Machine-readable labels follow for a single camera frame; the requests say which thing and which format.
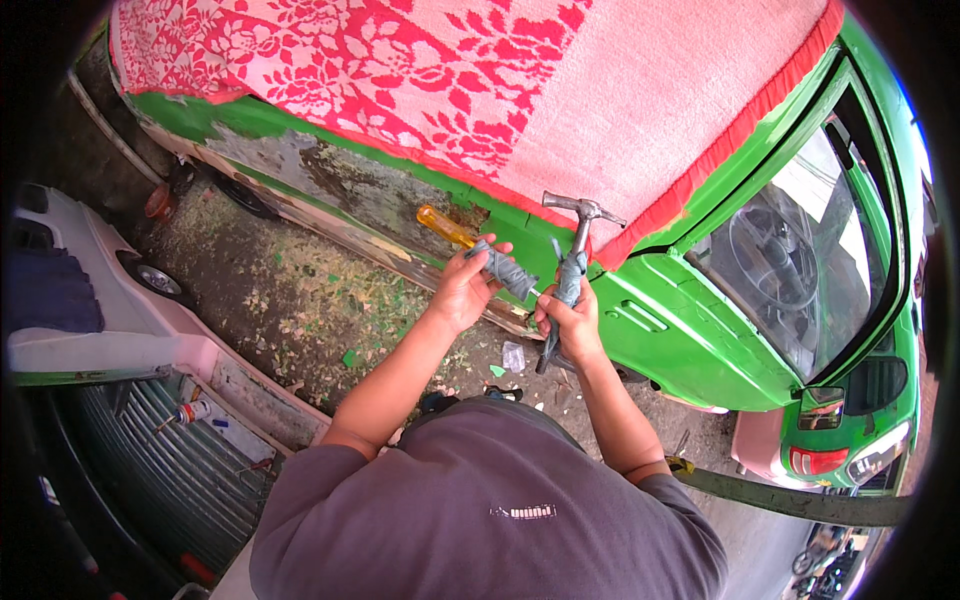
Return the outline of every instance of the bucket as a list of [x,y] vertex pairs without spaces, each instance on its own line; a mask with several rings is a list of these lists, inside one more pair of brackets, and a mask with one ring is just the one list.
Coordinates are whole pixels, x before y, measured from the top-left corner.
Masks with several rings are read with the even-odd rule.
[[161,183],[156,187],[154,193],[147,199],[143,211],[161,225],[170,221],[170,217],[177,211],[177,199],[170,192],[169,183]]

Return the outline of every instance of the hand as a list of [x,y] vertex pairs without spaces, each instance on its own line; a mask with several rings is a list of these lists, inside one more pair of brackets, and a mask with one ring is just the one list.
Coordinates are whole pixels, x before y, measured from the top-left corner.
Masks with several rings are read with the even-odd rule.
[[[486,240],[495,250],[509,252],[514,249],[510,242],[493,245],[496,235],[486,233],[477,239]],[[483,314],[487,302],[503,284],[490,281],[490,275],[483,270],[487,265],[487,252],[480,252],[470,260],[464,259],[464,251],[459,251],[446,263],[440,276],[440,285],[433,295],[425,315],[433,315],[448,324],[455,334],[462,333],[477,322]]]
[[560,326],[561,353],[574,365],[579,368],[593,360],[606,360],[597,330],[597,297],[587,278],[580,279],[580,299],[573,308],[553,298],[556,287],[551,285],[537,299],[534,321],[540,334],[546,336],[550,332],[552,323],[547,317],[553,317]]

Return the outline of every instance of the gray t-shirt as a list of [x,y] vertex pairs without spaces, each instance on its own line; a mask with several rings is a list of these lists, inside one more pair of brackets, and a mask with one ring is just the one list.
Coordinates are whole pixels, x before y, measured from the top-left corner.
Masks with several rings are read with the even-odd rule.
[[680,483],[633,486],[526,409],[459,402],[370,463],[299,452],[260,519],[257,596],[719,596],[727,556]]

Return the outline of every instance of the corrugated metal sheet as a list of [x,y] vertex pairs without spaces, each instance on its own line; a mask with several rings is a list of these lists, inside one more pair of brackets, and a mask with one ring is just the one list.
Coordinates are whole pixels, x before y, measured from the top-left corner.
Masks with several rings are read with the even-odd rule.
[[189,552],[220,573],[253,533],[272,480],[234,474],[250,459],[205,422],[153,435],[179,405],[180,378],[133,382],[116,417],[116,388],[83,388],[69,412],[88,463],[137,531],[172,562]]

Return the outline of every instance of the steering wheel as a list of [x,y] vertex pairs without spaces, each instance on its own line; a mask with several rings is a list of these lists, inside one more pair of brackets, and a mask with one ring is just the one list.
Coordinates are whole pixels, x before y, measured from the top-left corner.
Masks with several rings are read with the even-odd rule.
[[817,256],[773,208],[747,204],[730,221],[736,264],[756,290],[784,311],[806,308],[817,295]]

